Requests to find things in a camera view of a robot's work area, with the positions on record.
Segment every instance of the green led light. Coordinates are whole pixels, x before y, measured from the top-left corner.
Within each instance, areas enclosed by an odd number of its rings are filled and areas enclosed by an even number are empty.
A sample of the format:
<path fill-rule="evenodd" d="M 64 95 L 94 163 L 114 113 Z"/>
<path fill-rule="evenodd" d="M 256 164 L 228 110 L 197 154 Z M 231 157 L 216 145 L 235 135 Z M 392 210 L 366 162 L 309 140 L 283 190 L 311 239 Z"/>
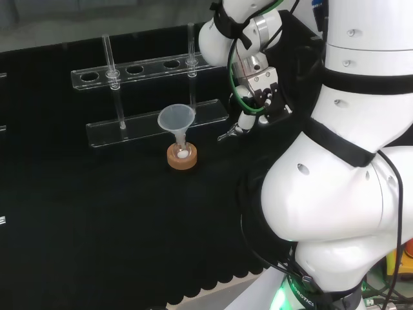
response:
<path fill-rule="evenodd" d="M 272 300 L 270 310 L 280 310 L 285 302 L 284 288 L 281 287 Z"/>

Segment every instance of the clear plastic funnel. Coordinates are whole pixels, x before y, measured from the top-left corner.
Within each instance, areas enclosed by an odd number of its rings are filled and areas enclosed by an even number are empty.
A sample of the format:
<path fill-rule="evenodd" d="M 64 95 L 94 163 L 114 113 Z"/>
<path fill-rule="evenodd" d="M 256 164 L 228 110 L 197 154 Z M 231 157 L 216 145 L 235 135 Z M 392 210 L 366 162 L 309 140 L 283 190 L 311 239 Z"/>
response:
<path fill-rule="evenodd" d="M 186 150 L 185 133 L 195 119 L 195 112 L 188 105 L 170 105 L 164 108 L 157 118 L 159 126 L 173 133 L 180 150 Z M 179 154 L 180 158 L 188 156 L 188 152 Z"/>

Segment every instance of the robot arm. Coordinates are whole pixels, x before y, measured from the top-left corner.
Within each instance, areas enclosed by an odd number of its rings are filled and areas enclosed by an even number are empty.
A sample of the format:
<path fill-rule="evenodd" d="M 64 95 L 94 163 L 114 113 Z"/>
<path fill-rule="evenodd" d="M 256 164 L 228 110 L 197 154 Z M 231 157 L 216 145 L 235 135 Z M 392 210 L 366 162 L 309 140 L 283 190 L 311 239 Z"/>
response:
<path fill-rule="evenodd" d="M 262 10 L 272 1 L 223 1 L 223 10 L 228 18 L 235 23 L 244 23 L 251 15 Z M 240 86 L 235 88 L 233 99 L 254 100 L 260 102 L 262 107 L 269 107 L 272 103 L 273 93 L 277 90 L 278 75 L 275 68 L 268 65 L 267 57 L 260 52 L 269 40 L 279 34 L 269 44 L 268 47 L 274 46 L 281 37 L 282 22 L 277 10 L 258 15 L 252 18 L 249 24 L 243 30 L 251 46 L 245 48 L 242 40 L 236 41 L 236 47 L 232 54 L 232 68 L 234 76 L 238 78 Z M 216 26 L 216 20 L 213 18 L 207 22 L 199 34 L 199 47 L 204 59 L 215 67 L 223 67 L 228 64 L 228 56 L 231 51 L 233 39 L 224 36 Z M 224 135 L 218 137 L 221 141 L 229 136 L 239 136 L 247 133 L 254 126 L 256 115 L 249 113 L 247 110 L 242 112 L 239 121 Z M 268 120 L 264 115 L 260 116 L 260 124 L 267 124 Z"/>
<path fill-rule="evenodd" d="M 224 0 L 223 6 L 234 21 L 244 23 L 269 2 Z M 376 153 L 413 124 L 413 88 L 397 91 L 399 85 L 395 83 L 407 79 L 411 85 L 413 81 L 413 66 L 409 65 L 413 64 L 413 1 L 329 0 L 328 11 L 325 66 L 331 75 L 338 79 L 345 76 L 347 82 L 353 78 L 385 80 L 395 87 L 383 93 L 379 87 L 361 90 L 357 83 L 350 83 L 355 85 L 353 89 L 323 85 L 312 118 L 344 140 Z M 277 15 L 275 10 L 267 14 L 264 17 L 269 19 L 271 37 L 281 20 L 274 17 L 271 22 L 270 16 Z M 252 42 L 249 49 L 237 42 L 235 68 L 259 55 L 259 39 L 261 34 L 267 35 L 258 24 L 253 20 L 244 30 Z M 232 40 L 221 35 L 213 21 L 202 29 L 199 43 L 211 65 L 227 63 Z M 256 92 L 266 87 L 251 83 L 260 72 L 249 74 L 241 65 L 241 70 L 235 69 L 234 73 L 241 80 L 237 91 L 247 97 L 250 94 L 256 98 Z M 243 119 L 240 123 L 245 127 L 252 124 Z M 405 187 L 413 186 L 413 148 L 384 149 L 384 153 L 400 171 Z M 396 179 L 382 156 L 377 155 L 366 167 L 353 167 L 302 132 L 269 170 L 261 191 L 262 210 L 280 238 L 299 242 L 295 260 L 322 291 L 346 292 L 396 247 L 400 227 Z M 405 193 L 403 205 L 405 242 L 413 238 L 413 192 Z M 287 295 L 297 301 L 292 289 Z M 364 309 L 359 301 L 346 309 Z M 302 305 L 296 303 L 293 309 L 302 309 Z"/>

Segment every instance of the wooden stand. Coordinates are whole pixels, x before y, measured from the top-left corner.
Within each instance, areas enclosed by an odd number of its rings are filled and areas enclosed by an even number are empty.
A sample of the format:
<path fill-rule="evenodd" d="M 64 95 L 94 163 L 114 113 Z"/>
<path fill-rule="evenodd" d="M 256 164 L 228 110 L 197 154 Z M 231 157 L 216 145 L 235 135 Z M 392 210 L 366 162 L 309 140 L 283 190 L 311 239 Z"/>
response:
<path fill-rule="evenodd" d="M 191 148 L 191 155 L 187 158 L 177 158 L 174 154 L 174 144 L 172 144 L 166 155 L 168 156 L 168 164 L 176 170 L 188 170 L 195 166 L 197 162 L 197 149 L 193 144 L 187 143 Z"/>

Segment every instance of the test tube rack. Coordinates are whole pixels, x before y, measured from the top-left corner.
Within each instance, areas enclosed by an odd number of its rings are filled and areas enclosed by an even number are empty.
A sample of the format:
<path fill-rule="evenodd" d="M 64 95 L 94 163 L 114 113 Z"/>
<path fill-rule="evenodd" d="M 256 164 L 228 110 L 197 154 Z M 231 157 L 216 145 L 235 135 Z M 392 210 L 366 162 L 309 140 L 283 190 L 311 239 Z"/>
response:
<path fill-rule="evenodd" d="M 113 95 L 117 119 L 86 124 L 86 133 L 91 147 L 104 147 L 166 133 L 157 124 L 160 111 L 125 117 L 121 101 L 121 84 L 123 83 L 187 74 L 190 85 L 190 106 L 196 112 L 196 120 L 190 128 L 228 119 L 228 113 L 220 100 L 196 102 L 197 73 L 202 70 L 211 70 L 213 67 L 203 59 L 201 53 L 195 53 L 193 23 L 188 24 L 188 53 L 178 56 L 115 64 L 109 36 L 103 35 L 102 40 L 106 66 L 71 72 L 72 85 L 75 90 L 110 87 Z"/>
<path fill-rule="evenodd" d="M 7 78 L 7 73 L 0 73 L 0 79 Z M 5 134 L 7 127 L 5 125 L 0 125 L 0 134 Z"/>

